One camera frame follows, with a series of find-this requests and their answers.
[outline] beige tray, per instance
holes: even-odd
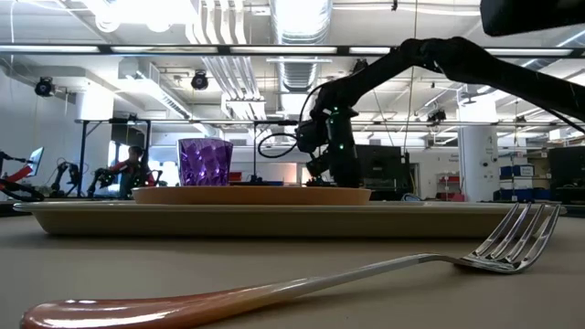
[[[15,209],[32,212],[47,233],[59,235],[484,238],[511,206],[442,202],[167,206],[94,201],[16,204]]]

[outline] ceiling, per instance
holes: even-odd
[[[95,28],[92,12],[63,10],[54,1],[36,1],[37,5],[57,8],[49,10],[27,2],[19,2],[13,7],[14,41],[18,43],[113,43],[113,44],[188,44],[184,27],[171,26],[164,33],[150,31],[144,25],[122,24],[115,32],[105,34]],[[406,10],[415,6],[414,0],[400,0],[398,11],[388,8],[391,2],[364,0],[334,0],[334,10],[330,21],[328,43],[332,45],[399,45],[410,37],[467,37],[481,46],[490,47],[555,47],[569,37],[584,30],[584,26],[550,29],[544,32],[528,33],[513,37],[491,38],[484,34],[479,16],[437,15],[426,12],[415,13]],[[480,0],[421,0],[421,8],[433,8],[443,14],[450,11],[477,11]],[[64,1],[69,8],[84,8],[80,1]],[[11,38],[11,6],[13,1],[0,0],[0,42],[8,43]],[[271,17],[264,15],[270,9],[268,0],[245,1],[244,30],[251,44],[272,44]],[[302,19],[302,8],[299,9]],[[251,64],[258,81],[261,95],[265,98],[267,114],[276,113],[281,107],[279,81],[276,64],[268,63],[265,57],[253,57]],[[356,63],[356,58],[329,58],[331,62],[321,64],[319,81],[346,76]],[[80,67],[95,74],[120,90],[119,95],[129,97],[136,105],[135,111],[142,117],[173,118],[174,114],[165,111],[159,101],[147,94],[129,90],[125,92],[127,81],[118,77],[118,64],[122,58],[106,56],[19,56],[16,61],[28,66],[39,67]],[[210,79],[207,90],[195,91],[189,82],[196,69],[205,69],[198,57],[151,57],[140,58],[154,63],[160,70],[167,90],[184,104],[187,104],[197,118],[226,119],[220,110],[221,89]],[[527,60],[510,60],[517,64]],[[585,68],[585,59],[565,59],[543,69],[547,74],[565,78]],[[585,83],[580,74],[572,77],[575,82]],[[456,117],[456,92],[449,89],[460,85],[447,80],[444,76],[425,69],[409,69],[396,78],[383,83],[375,92],[366,94],[356,105],[360,112],[358,120],[380,119],[380,112],[386,119],[414,120],[414,113],[423,117],[433,106],[446,110],[448,118]],[[499,119],[512,119],[516,114],[533,109],[535,106],[516,98],[502,95],[497,101]],[[535,116],[534,120],[551,121],[545,113]],[[379,130],[383,127],[356,127],[359,131]],[[186,132],[194,130],[190,125],[177,125],[175,130]]]

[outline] table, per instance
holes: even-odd
[[[0,218],[0,328],[40,302],[193,294],[342,271],[476,240],[52,238]],[[584,328],[585,220],[561,218],[525,274],[430,263],[314,293],[206,328]]]

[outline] person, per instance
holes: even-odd
[[[128,160],[119,162],[108,168],[108,170],[114,173],[121,173],[122,179],[120,181],[120,196],[127,196],[130,194],[129,188],[132,186],[131,181],[134,180],[136,175],[142,173],[148,173],[146,176],[146,186],[154,186],[154,177],[148,168],[148,164],[141,164],[141,158],[144,154],[144,150],[140,146],[130,146],[128,148]]]

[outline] security camera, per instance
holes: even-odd
[[[198,69],[195,71],[195,77],[191,80],[191,87],[194,90],[205,90],[209,85],[206,77],[206,71],[204,69]]]
[[[41,78],[35,87],[35,93],[40,97],[51,97],[55,95],[55,85],[53,84],[53,78],[45,77]]]

